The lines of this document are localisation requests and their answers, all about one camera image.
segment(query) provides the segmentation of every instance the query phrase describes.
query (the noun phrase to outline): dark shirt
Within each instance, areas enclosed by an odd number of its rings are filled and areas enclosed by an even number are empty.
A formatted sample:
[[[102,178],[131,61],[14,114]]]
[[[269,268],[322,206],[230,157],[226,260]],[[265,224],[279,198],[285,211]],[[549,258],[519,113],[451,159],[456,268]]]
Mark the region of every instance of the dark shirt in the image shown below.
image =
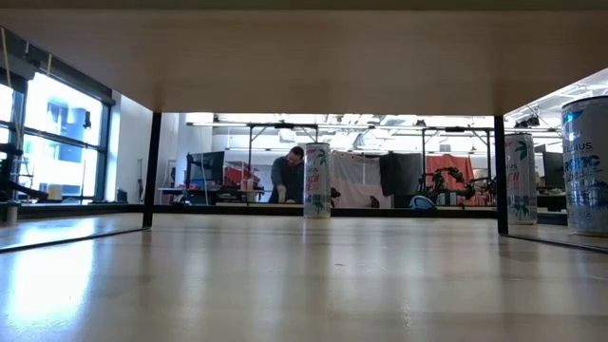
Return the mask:
[[[278,203],[278,185],[285,186],[285,200],[293,200],[296,203],[302,203],[304,191],[304,163],[290,166],[287,163],[287,157],[280,157],[273,163],[273,171],[271,173],[273,180],[273,194],[270,196],[269,203]]]

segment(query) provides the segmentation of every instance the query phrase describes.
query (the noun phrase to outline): can label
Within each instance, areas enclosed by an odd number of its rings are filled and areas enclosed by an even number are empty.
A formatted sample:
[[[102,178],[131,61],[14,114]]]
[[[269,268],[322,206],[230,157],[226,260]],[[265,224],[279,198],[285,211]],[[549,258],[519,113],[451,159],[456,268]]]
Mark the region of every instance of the can label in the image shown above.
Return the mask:
[[[561,113],[568,226],[608,233],[608,98],[567,104]]]
[[[328,218],[332,211],[330,146],[308,143],[304,167],[304,217]]]
[[[508,219],[513,224],[534,224],[538,219],[534,142],[530,134],[504,137]]]

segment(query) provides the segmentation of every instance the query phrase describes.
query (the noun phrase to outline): black column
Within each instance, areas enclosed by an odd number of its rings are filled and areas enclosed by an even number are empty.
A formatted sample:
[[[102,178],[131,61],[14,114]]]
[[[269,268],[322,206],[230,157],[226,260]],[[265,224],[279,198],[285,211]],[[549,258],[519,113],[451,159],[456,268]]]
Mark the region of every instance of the black column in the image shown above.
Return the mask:
[[[504,150],[504,118],[494,117],[494,143],[496,151],[496,212],[498,215],[498,234],[509,233],[506,203],[506,155]]]
[[[156,193],[156,170],[159,165],[159,144],[161,142],[161,119],[161,113],[152,113],[152,131],[150,132],[148,170],[145,174],[145,194],[143,195],[143,228],[150,228],[152,226],[154,194]]]

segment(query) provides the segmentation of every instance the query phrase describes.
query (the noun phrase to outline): man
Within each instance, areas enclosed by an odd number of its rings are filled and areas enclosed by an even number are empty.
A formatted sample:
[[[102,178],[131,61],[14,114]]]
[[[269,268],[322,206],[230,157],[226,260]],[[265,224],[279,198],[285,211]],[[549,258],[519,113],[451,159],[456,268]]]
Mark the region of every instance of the man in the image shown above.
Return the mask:
[[[273,163],[273,194],[269,203],[302,203],[304,191],[304,150],[296,146]]]

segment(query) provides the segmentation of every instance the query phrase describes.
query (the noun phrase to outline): can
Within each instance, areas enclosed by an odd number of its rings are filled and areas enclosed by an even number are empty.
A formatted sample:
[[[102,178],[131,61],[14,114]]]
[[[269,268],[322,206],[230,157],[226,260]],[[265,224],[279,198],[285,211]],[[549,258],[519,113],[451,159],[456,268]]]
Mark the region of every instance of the can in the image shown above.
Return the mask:
[[[535,224],[538,220],[538,207],[532,135],[506,135],[504,149],[509,223]]]
[[[608,96],[582,99],[561,110],[568,227],[608,236]]]
[[[304,165],[304,218],[326,219],[332,213],[330,145],[306,144]]]

